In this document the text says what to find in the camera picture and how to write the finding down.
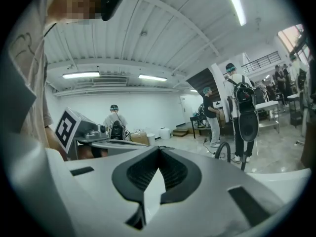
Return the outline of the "person's grey printed t-shirt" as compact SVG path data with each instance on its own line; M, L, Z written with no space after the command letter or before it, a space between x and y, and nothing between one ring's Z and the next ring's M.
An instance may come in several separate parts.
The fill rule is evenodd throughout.
M44 29L48 0L33 0L13 28L8 53L25 85L36 97L24 120L21 132L48 148L45 128L53 121L46 101L47 58L44 53Z

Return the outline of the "white table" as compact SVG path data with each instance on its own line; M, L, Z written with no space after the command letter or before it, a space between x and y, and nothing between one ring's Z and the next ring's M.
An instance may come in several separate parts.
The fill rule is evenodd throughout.
M257 104L255 111L257 115L259 115L260 111L265 111L269 114L267 121L258 121L259 129L265 127L273 127L277 131L277 133L280 133L280 111L278 101L269 101Z

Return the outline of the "black curved faucet spout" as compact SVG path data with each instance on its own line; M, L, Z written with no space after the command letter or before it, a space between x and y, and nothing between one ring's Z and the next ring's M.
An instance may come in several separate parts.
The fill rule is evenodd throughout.
M218 147L217 151L215 152L214 158L215 159L219 159L220 158L220 154L223 150L223 148L227 149L227 162L230 163L231 162L231 148L230 145L227 142L223 142L220 144L220 146Z

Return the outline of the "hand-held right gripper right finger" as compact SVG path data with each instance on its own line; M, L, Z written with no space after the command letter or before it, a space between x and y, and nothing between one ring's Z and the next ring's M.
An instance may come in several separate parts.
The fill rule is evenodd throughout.
M282 218L284 202L232 164L171 152L200 168L201 183L186 200L159 208L148 224L148 237L261 237Z

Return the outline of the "person's left hand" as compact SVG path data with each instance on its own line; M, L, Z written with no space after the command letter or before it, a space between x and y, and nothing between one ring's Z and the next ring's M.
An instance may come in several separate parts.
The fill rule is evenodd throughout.
M107 149L100 149L96 147L91 147L89 145L78 146L79 159L101 158L101 157L107 157L107 156L108 156Z

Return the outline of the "black rack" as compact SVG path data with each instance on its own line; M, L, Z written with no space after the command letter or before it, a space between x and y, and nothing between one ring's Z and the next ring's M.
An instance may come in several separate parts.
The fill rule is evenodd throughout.
M297 128L302 124L303 115L301 112L300 99L298 94L288 96L289 100L289 112L290 112L290 124Z

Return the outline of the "black balcony railing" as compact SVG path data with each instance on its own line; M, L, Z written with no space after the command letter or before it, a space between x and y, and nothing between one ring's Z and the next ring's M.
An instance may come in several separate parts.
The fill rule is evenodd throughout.
M277 51L275 51L275 52L270 53L268 55L265 55L259 59L256 59L252 62L249 62L249 63L243 65L241 68L245 74L248 74L248 73L257 71L261 68L264 68L266 66L269 66L270 64L278 62L278 61L281 61L281 57L280 57L279 53Z

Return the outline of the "person's left forearm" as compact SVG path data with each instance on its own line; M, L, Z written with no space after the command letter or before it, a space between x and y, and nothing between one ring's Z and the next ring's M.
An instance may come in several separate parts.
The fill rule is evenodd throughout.
M59 144L58 138L56 137L54 131L49 127L45 127L46 137L48 141L49 148L57 150L64 161L67 161L67 153L64 151L64 149Z

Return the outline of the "flat cardboard boxes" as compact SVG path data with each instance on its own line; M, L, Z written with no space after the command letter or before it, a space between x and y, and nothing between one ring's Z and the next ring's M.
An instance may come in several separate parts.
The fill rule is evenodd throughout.
M192 134L194 137L196 136L195 131L192 130L192 128L176 128L172 130L172 135L176 137L184 137L188 134Z

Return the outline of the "white door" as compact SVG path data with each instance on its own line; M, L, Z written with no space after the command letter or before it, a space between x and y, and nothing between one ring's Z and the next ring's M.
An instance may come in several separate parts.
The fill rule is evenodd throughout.
M192 94L180 95L180 102L185 123L190 123L190 118L198 111L200 106L199 96Z

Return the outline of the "black table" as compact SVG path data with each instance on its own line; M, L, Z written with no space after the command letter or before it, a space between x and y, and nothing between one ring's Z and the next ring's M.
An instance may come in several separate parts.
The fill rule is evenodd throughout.
M204 123L204 121L207 121L206 116L190 117L192 133L193 133L194 138L196 138L196 131L198 131L198 134L201 135L201 131L211 130L210 126L207 125L207 123Z

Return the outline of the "ceiling air conditioner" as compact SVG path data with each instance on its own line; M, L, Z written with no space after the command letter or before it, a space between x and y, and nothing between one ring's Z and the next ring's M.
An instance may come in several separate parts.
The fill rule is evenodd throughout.
M126 77L98 77L92 79L92 87L127 86Z

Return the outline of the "dark staircase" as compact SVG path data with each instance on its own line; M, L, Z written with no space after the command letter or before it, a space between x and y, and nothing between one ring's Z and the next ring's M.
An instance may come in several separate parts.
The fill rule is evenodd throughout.
M204 96L203 89L209 87L212 91L211 98L213 101L221 100L217 84L212 72L206 68L187 80L187 83L196 90L202 97Z

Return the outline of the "black backpack with round shell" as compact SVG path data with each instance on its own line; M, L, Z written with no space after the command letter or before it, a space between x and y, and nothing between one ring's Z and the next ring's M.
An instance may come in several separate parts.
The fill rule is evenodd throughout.
M242 81L234 88L234 97L241 138L245 142L252 142L257 137L259 130L256 95L251 85L245 81L244 75L242 75Z

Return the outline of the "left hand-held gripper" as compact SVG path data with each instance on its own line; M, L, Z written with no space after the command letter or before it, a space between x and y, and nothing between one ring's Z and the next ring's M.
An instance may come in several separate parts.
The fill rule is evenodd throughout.
M55 134L59 144L71 160L79 159L79 143L84 145L91 143L92 147L108 150L136 150L148 147L146 144L137 142L107 139L108 135L103 125L96 124L92 120L69 107L66 107L61 115Z

